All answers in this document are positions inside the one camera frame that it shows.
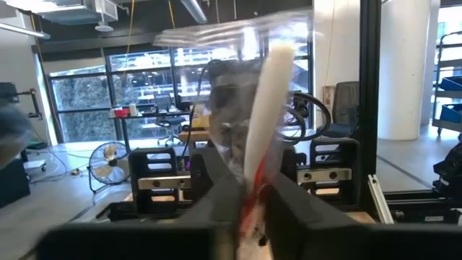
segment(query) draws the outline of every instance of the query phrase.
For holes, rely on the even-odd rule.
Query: concrete floor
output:
[[[408,142],[378,141],[377,174],[384,191],[427,189],[436,179],[433,164],[444,159],[458,143],[458,133],[423,128],[418,140]],[[129,185],[107,188],[96,196],[88,188],[85,167],[93,149],[102,142],[60,144],[53,147],[53,158],[47,153],[30,155],[31,160],[45,159],[45,175],[58,175],[71,169],[83,170],[80,176],[67,175],[60,181],[31,184],[31,195],[0,209],[0,259],[24,256],[49,228],[69,221],[90,221],[111,202],[119,202],[130,193]],[[132,141],[135,147],[153,147],[156,141]],[[307,149],[299,144],[302,150]],[[60,158],[65,167],[56,158]],[[39,170],[32,179],[44,176]]]

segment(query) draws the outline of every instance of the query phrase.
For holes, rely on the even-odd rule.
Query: office chair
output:
[[[351,137],[358,124],[359,82],[337,83],[332,106],[332,124],[325,137]]]
[[[170,97],[170,94],[156,94],[154,95],[154,101],[156,103],[157,109],[160,111],[166,110],[167,113],[169,112],[170,107],[173,105],[172,98]],[[167,129],[168,132],[170,132],[167,136],[164,136],[160,139],[157,140],[157,144],[160,144],[160,141],[166,139],[165,141],[165,146],[168,146],[168,142],[172,141],[172,144],[175,143],[175,138],[178,139],[178,135],[174,134],[173,131],[175,128],[178,128],[181,126],[181,123],[186,121],[182,116],[162,116],[158,117],[156,120],[156,124],[158,126],[164,127]]]

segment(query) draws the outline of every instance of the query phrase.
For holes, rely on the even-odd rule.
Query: ceiling light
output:
[[[50,38],[50,35],[48,33],[36,32],[36,31],[33,31],[33,30],[28,30],[28,29],[21,28],[21,27],[16,27],[16,26],[13,26],[13,25],[7,25],[7,24],[4,24],[4,23],[0,23],[0,28],[4,29],[4,30],[11,31],[11,32],[15,32],[15,33],[22,33],[22,34],[25,34],[25,35],[34,36],[34,37],[37,37],[37,38],[40,38],[40,39],[47,40],[47,39]]]
[[[205,17],[204,11],[202,11],[196,0],[181,0],[181,2],[196,22],[199,24],[207,23],[207,17]]]

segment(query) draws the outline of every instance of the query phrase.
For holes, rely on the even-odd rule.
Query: electric fan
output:
[[[130,176],[128,153],[120,142],[101,144],[93,151],[88,165],[93,178],[106,185],[123,183]]]

